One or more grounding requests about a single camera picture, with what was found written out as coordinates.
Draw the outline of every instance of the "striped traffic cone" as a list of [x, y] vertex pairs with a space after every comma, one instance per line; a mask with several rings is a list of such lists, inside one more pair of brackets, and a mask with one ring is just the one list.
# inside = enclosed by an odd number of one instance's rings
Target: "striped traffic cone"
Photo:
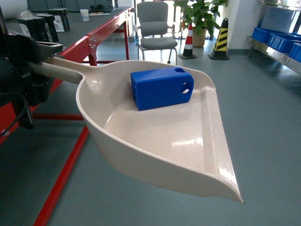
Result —
[[220, 33], [218, 34], [217, 40], [213, 52], [209, 54], [209, 58], [213, 60], [229, 60], [227, 56], [227, 38], [228, 38], [228, 19], [225, 18], [222, 22]]
[[192, 25], [191, 25], [191, 23], [189, 24], [189, 27], [188, 27], [188, 35], [186, 38], [183, 54], [179, 54], [179, 57], [182, 59], [197, 58], [197, 56], [192, 53]]

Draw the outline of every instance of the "white cup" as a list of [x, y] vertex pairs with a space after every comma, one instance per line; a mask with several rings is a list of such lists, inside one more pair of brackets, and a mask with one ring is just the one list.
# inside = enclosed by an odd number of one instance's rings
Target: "white cup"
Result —
[[89, 21], [89, 10], [88, 9], [81, 9], [80, 14], [83, 17], [83, 21]]

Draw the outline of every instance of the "blue plastic bin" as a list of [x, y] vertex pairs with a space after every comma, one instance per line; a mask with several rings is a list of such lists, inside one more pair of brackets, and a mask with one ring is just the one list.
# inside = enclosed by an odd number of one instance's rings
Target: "blue plastic bin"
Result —
[[268, 42], [268, 46], [273, 49], [281, 52], [289, 54], [292, 51], [294, 43], [301, 43], [301, 36], [297, 35], [279, 35], [279, 34], [271, 34]]
[[252, 34], [252, 38], [259, 42], [267, 44], [269, 42], [269, 38], [272, 33], [273, 34], [285, 34], [284, 32], [278, 32], [278, 31], [274, 31], [274, 30], [255, 27], [253, 34]]
[[180, 67], [131, 73], [133, 99], [139, 111], [186, 103], [194, 80]]
[[301, 44], [300, 43], [294, 43], [292, 51], [289, 55], [290, 58], [301, 62]]

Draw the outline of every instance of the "yellow and black cone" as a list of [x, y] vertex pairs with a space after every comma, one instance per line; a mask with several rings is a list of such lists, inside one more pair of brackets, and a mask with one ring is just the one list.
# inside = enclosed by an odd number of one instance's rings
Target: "yellow and black cone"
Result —
[[209, 54], [209, 58], [213, 60], [229, 60], [227, 56], [227, 38], [228, 38], [228, 19], [225, 18], [222, 22], [220, 33], [218, 34], [217, 40], [213, 52]]

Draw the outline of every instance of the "gray floor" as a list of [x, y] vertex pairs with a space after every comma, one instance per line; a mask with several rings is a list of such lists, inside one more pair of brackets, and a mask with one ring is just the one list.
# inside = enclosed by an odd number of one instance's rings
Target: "gray floor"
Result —
[[[301, 225], [301, 76], [268, 58], [210, 60], [213, 45], [206, 41], [205, 48], [194, 48], [197, 59], [179, 58], [178, 65], [204, 71], [217, 87], [245, 204], [180, 194], [124, 176], [104, 161], [89, 137], [49, 226]], [[130, 51], [136, 59], [133, 43]], [[99, 53], [99, 58], [125, 59], [120, 42], [105, 43]], [[148, 52], [146, 59], [162, 61], [159, 56]], [[78, 113], [76, 88], [63, 82], [37, 111]], [[0, 225], [34, 223], [82, 127], [83, 122], [36, 121], [35, 130], [19, 128], [0, 146]]]

